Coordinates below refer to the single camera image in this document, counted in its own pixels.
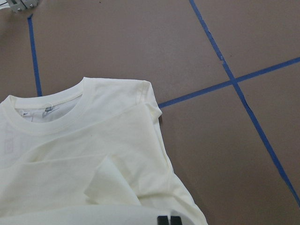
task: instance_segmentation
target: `white fabric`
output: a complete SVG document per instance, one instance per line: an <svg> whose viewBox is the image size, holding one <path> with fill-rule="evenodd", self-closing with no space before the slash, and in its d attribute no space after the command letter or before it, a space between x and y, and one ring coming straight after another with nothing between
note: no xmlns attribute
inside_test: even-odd
<svg viewBox="0 0 300 225"><path fill-rule="evenodd" d="M130 221L148 209L157 212L151 224L175 214L183 224L207 224L173 172L149 82L84 78L50 96L8 96L0 107L0 224L45 224L55 214L52 224L76 225L74 213L90 218L84 212L97 206L110 212L105 221L112 219L109 205L119 209L115 223L97 224L126 224L124 214Z"/></svg>

